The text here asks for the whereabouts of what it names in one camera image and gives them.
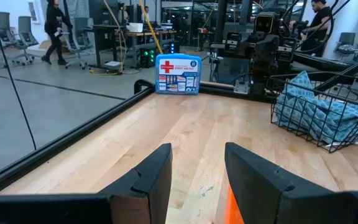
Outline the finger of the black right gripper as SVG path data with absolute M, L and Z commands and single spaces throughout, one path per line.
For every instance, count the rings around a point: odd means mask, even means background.
M 295 49 L 292 47 L 279 46 L 278 47 L 278 61 L 292 62 Z
M 237 52 L 241 44 L 241 34 L 237 32 L 228 32 L 225 40 L 225 51 Z

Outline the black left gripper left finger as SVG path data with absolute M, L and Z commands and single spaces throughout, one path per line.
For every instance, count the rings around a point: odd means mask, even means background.
M 0 223 L 165 223 L 172 160 L 162 144 L 98 193 L 0 195 Z

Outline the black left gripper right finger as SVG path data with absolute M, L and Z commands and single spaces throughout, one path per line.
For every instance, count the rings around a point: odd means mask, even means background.
M 358 191 L 326 189 L 233 142 L 224 160 L 245 223 L 358 223 Z

